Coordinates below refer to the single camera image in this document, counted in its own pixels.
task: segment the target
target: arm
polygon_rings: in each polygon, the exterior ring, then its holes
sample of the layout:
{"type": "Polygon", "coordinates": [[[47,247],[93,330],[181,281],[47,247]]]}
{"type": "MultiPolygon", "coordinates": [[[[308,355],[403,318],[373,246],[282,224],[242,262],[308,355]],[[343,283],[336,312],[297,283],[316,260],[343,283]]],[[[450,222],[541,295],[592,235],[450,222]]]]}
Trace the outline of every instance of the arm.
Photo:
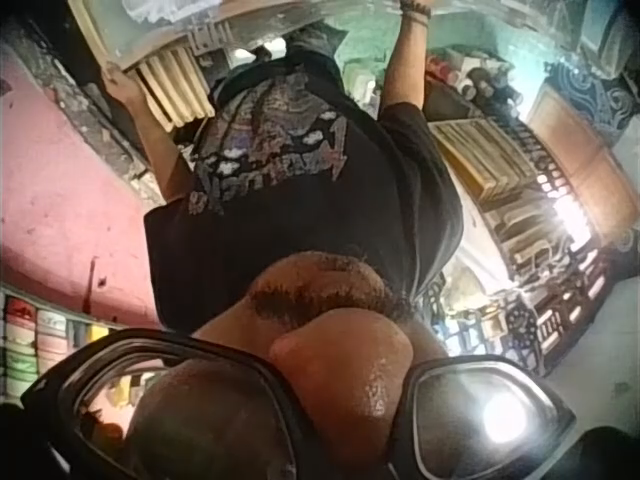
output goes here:
{"type": "Polygon", "coordinates": [[[169,203],[188,195],[192,184],[191,170],[169,134],[151,113],[140,85],[113,64],[107,65],[102,77],[109,94],[131,114],[164,200],[169,203]]]}
{"type": "Polygon", "coordinates": [[[425,91],[425,57],[431,0],[401,1],[402,23],[391,54],[382,90],[381,110],[398,103],[410,103],[422,110],[425,91]]]}

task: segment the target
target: bottle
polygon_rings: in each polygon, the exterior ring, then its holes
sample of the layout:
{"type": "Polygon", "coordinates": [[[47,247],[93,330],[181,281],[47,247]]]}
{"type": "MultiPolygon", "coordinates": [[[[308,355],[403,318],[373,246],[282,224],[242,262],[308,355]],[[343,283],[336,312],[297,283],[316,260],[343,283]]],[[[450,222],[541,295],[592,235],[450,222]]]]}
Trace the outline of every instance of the bottle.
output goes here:
{"type": "Polygon", "coordinates": [[[513,103],[516,107],[524,102],[524,96],[511,85],[496,89],[494,99],[499,103],[513,103]]]}
{"type": "Polygon", "coordinates": [[[491,75],[484,68],[474,68],[467,77],[473,82],[476,90],[485,98],[491,98],[495,94],[495,88],[491,86],[491,75]]]}
{"type": "Polygon", "coordinates": [[[473,81],[469,78],[460,78],[458,82],[456,82],[455,87],[458,93],[466,100],[473,100],[478,94],[476,87],[473,85],[473,81]]]}

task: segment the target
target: wooden plank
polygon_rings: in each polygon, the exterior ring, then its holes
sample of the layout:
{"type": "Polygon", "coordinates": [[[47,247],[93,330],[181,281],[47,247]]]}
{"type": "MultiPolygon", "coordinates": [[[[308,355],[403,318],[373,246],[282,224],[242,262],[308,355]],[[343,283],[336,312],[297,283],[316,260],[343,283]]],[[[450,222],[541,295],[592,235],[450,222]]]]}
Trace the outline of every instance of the wooden plank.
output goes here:
{"type": "Polygon", "coordinates": [[[169,74],[175,79],[176,84],[184,93],[184,97],[188,100],[189,106],[194,112],[196,118],[204,118],[206,116],[206,113],[200,105],[200,102],[198,102],[198,98],[196,97],[193,81],[191,78],[194,73],[185,68],[181,68],[178,64],[177,56],[177,50],[169,50],[163,55],[169,68],[169,74]]]}
{"type": "Polygon", "coordinates": [[[162,53],[154,55],[148,58],[145,63],[149,64],[151,71],[156,75],[158,83],[162,86],[164,92],[166,92],[169,101],[172,102],[175,107],[175,111],[180,116],[181,120],[184,123],[189,123],[193,120],[194,115],[189,109],[189,106],[184,102],[180,92],[176,89],[172,79],[169,78],[169,74],[167,73],[167,69],[165,68],[161,56],[162,53]]]}
{"type": "Polygon", "coordinates": [[[144,91],[144,95],[147,98],[147,104],[149,105],[149,109],[151,110],[151,113],[153,113],[153,116],[156,117],[156,119],[160,122],[160,125],[162,125],[162,128],[164,128],[165,131],[167,132],[170,132],[171,130],[173,130],[173,127],[174,127],[173,123],[171,122],[171,120],[167,118],[167,116],[164,114],[162,109],[158,106],[158,103],[156,102],[156,99],[153,98],[153,95],[149,93],[147,86],[144,84],[144,82],[140,78],[140,75],[138,74],[138,72],[136,70],[133,70],[131,75],[142,87],[142,90],[144,91]]]}
{"type": "Polygon", "coordinates": [[[178,50],[178,59],[183,65],[185,70],[191,70],[195,72],[195,78],[193,79],[193,84],[195,87],[195,94],[198,97],[200,105],[202,105],[205,113],[209,117],[213,117],[215,115],[215,111],[213,110],[213,106],[209,102],[208,92],[206,91],[207,82],[202,74],[202,70],[196,64],[193,55],[187,51],[187,49],[178,50]]]}
{"type": "Polygon", "coordinates": [[[78,22],[80,31],[84,35],[91,53],[93,53],[100,67],[104,67],[110,60],[111,55],[96,29],[93,17],[89,13],[84,0],[69,0],[69,8],[76,18],[76,22],[78,22]]]}
{"type": "Polygon", "coordinates": [[[138,70],[140,71],[142,76],[144,76],[144,79],[146,80],[149,87],[151,87],[153,94],[156,96],[156,98],[160,101],[160,103],[164,107],[165,111],[169,115],[169,119],[173,122],[173,124],[176,127],[182,127],[184,125],[184,121],[182,120],[182,117],[178,114],[175,107],[173,106],[173,103],[171,102],[167,94],[164,92],[164,90],[156,80],[156,77],[151,71],[151,69],[149,68],[149,65],[147,64],[147,62],[146,61],[141,62],[140,65],[138,65],[138,70]]]}

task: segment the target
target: patterned wall decoration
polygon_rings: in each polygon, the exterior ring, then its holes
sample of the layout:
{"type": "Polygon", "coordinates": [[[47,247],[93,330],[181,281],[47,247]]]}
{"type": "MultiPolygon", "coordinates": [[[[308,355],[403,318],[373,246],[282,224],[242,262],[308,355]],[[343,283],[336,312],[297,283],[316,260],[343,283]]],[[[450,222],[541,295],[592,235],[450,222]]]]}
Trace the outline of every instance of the patterned wall decoration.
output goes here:
{"type": "Polygon", "coordinates": [[[618,142],[633,116],[640,113],[640,103],[622,77],[604,80],[562,63],[546,67],[545,82],[593,125],[609,146],[618,142]]]}
{"type": "Polygon", "coordinates": [[[615,243],[602,250],[615,282],[640,275],[640,231],[631,228],[615,243]]]}

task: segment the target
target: person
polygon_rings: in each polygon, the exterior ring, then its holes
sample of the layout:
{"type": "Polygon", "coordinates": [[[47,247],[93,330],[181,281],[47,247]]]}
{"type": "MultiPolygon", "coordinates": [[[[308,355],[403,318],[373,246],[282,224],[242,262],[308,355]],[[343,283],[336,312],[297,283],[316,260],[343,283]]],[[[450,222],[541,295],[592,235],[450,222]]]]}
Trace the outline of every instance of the person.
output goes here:
{"type": "MultiPolygon", "coordinates": [[[[160,321],[277,367],[347,464],[384,450],[411,365],[446,356],[419,308],[462,233],[460,199],[421,111],[432,3],[400,2],[377,120],[344,91],[329,29],[312,25],[287,39],[284,58],[225,82],[193,173],[140,86],[113,65],[103,74],[166,200],[145,218],[160,321]]],[[[162,405],[143,396],[129,435],[184,430],[176,412],[207,397],[177,386],[207,375],[176,367],[154,386],[162,405]]],[[[230,411],[253,397],[226,396],[215,422],[233,418],[234,437],[262,407],[239,419],[230,411]]]]}

